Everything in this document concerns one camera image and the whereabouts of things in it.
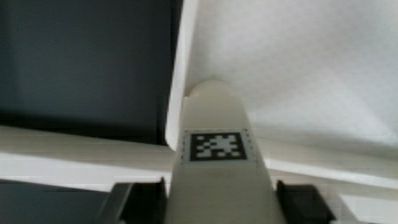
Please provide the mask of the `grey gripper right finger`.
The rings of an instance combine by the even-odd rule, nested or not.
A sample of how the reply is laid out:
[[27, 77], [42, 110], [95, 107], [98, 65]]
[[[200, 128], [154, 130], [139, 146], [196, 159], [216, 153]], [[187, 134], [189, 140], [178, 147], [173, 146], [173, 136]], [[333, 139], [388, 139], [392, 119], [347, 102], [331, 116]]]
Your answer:
[[319, 189], [278, 181], [278, 199], [289, 224], [331, 224], [337, 220]]

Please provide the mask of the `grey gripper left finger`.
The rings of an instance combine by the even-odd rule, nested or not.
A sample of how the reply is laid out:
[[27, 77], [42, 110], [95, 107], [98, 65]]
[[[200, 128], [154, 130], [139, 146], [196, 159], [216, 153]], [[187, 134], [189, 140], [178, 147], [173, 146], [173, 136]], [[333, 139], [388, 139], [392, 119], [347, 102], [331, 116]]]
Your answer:
[[166, 208], [166, 180], [118, 183], [95, 224], [164, 224]]

